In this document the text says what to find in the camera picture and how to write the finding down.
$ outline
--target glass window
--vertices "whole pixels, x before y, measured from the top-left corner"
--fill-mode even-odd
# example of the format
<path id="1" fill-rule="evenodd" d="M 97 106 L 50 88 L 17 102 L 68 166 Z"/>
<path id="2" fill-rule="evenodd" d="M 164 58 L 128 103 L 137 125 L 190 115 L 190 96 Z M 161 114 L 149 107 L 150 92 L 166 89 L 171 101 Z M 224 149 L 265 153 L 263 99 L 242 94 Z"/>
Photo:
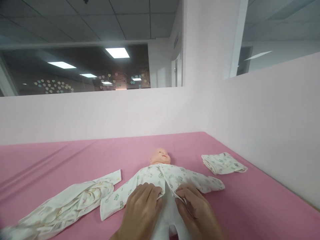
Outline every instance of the glass window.
<path id="1" fill-rule="evenodd" d="M 320 0 L 249 0 L 237 75 L 320 51 Z"/>
<path id="2" fill-rule="evenodd" d="M 40 2 L 0 5 L 2 92 L 182 86 L 182 0 Z"/>

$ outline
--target white pants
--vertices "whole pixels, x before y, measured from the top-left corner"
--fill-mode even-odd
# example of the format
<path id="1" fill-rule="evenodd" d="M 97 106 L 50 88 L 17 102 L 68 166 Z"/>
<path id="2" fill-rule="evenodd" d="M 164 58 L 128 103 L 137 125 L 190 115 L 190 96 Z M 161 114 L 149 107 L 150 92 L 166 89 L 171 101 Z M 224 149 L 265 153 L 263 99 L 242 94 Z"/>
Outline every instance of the white pants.
<path id="1" fill-rule="evenodd" d="M 175 197 L 172 196 L 168 184 L 165 188 L 165 194 L 162 197 L 162 209 L 151 240 L 169 240 L 169 237 L 177 233 L 179 240 L 191 240 L 192 238 L 178 212 Z"/>

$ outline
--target ceiling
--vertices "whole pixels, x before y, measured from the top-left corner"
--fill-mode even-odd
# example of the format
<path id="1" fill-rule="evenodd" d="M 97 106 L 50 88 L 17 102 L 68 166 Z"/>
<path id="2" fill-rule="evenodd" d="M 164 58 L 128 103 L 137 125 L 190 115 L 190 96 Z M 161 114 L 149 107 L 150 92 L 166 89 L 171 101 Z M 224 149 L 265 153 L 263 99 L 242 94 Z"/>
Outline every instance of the ceiling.
<path id="1" fill-rule="evenodd" d="M 249 0 L 244 42 L 297 40 L 320 40 L 320 0 Z"/>
<path id="2" fill-rule="evenodd" d="M 0 0 L 0 44 L 169 37 L 179 0 Z"/>

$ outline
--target onesie sleeve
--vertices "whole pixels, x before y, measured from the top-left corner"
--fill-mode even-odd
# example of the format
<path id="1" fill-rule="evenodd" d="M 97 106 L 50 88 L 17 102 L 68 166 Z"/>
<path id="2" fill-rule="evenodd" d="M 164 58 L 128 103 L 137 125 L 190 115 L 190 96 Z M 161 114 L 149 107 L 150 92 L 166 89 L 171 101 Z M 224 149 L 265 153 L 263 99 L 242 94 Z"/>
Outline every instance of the onesie sleeve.
<path id="1" fill-rule="evenodd" d="M 128 182 L 114 191 L 109 198 L 103 198 L 101 200 L 101 221 L 124 208 L 124 206 L 127 204 L 129 195 L 136 189 L 137 183 L 137 174 L 135 174 Z"/>
<path id="2" fill-rule="evenodd" d="M 205 176 L 201 173 L 196 173 L 187 169 L 186 171 L 189 175 L 190 181 L 202 193 L 219 191 L 225 188 L 223 182 L 217 178 L 214 178 L 211 176 Z"/>

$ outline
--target white baby clothing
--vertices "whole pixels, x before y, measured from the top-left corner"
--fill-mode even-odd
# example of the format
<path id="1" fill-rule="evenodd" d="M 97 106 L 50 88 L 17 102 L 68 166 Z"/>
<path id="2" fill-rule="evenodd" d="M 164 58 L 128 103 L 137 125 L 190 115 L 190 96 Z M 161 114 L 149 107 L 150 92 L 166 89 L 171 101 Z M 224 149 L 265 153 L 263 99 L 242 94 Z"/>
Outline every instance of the white baby clothing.
<path id="1" fill-rule="evenodd" d="M 235 160 L 229 153 L 218 155 L 201 155 L 202 162 L 214 174 L 243 173 L 248 170 L 246 166 Z"/>
<path id="2" fill-rule="evenodd" d="M 41 204 L 17 226 L 1 230 L 1 237 L 10 240 L 46 240 L 76 222 L 83 215 L 108 199 L 114 184 L 121 181 L 121 171 L 80 184 L 74 184 Z"/>
<path id="3" fill-rule="evenodd" d="M 169 226 L 175 225 L 179 239 L 189 239 L 188 231 L 178 213 L 174 198 L 178 198 L 175 190 L 181 184 L 193 183 L 202 193 L 224 189 L 224 184 L 214 177 L 187 170 L 170 164 L 155 164 L 139 170 L 128 182 L 114 191 L 110 198 L 101 200 L 100 216 L 105 220 L 115 212 L 124 208 L 129 195 L 139 184 L 153 183 L 163 190 L 158 198 L 166 195 L 163 200 L 168 199 L 168 207 L 163 207 L 161 217 L 157 222 L 152 240 L 169 239 Z"/>

